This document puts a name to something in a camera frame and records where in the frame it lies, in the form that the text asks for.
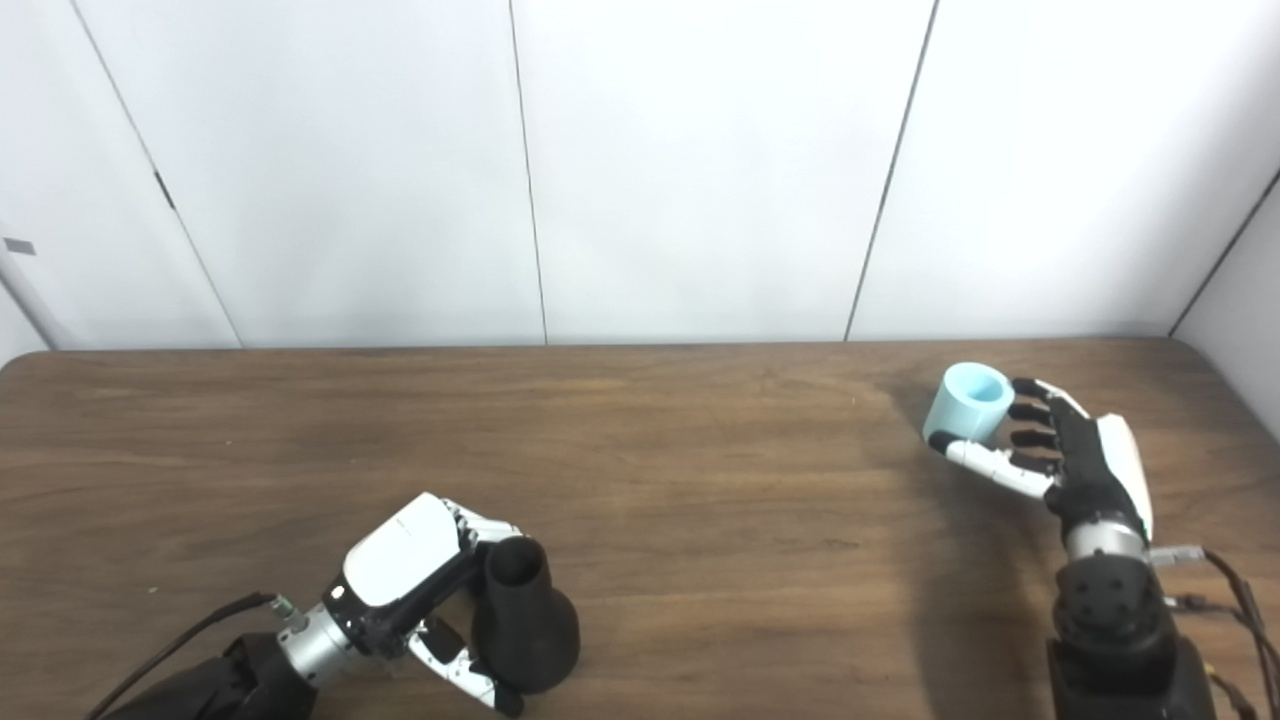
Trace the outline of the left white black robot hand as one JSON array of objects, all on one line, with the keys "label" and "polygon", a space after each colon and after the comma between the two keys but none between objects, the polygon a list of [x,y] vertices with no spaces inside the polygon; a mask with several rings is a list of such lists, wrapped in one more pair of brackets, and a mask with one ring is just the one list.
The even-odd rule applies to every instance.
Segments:
[{"label": "left white black robot hand", "polygon": [[347,650],[385,660],[412,656],[481,705],[517,719],[522,696],[435,611],[477,582],[490,550],[521,536],[513,524],[421,493],[347,552],[323,603]]}]

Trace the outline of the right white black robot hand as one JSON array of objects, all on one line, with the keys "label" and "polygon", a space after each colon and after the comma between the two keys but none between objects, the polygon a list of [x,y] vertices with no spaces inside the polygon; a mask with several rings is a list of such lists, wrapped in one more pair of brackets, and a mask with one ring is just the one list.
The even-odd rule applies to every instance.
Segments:
[{"label": "right white black robot hand", "polygon": [[928,436],[929,447],[977,477],[1042,500],[1060,520],[1071,559],[1147,553],[1155,512],[1128,421],[1117,414],[1093,416],[1046,380],[1015,377],[1011,388],[1020,401],[1007,418],[1033,425],[1011,433],[1011,447],[942,429]]}]

